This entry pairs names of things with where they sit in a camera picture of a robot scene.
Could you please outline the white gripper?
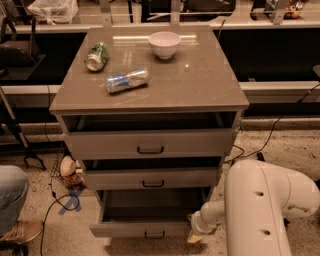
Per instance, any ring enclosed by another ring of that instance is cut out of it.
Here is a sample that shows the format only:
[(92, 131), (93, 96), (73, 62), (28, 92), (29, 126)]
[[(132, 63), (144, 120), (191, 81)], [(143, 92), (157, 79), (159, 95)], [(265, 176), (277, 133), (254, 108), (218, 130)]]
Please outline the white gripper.
[(202, 219), (199, 211), (191, 215), (190, 223), (192, 230), (187, 238), (187, 242), (190, 244), (197, 243), (203, 239), (203, 236), (199, 234), (209, 234), (213, 230), (213, 227)]

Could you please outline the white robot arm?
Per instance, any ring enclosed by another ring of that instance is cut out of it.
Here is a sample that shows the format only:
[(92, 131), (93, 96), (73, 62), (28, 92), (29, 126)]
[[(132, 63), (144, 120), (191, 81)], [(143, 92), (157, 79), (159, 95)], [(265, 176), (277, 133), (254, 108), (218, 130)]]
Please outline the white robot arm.
[(224, 199), (190, 216), (190, 243), (226, 224), (228, 256), (292, 256), (286, 218), (308, 217), (320, 205), (315, 182), (295, 170), (241, 160), (228, 171)]

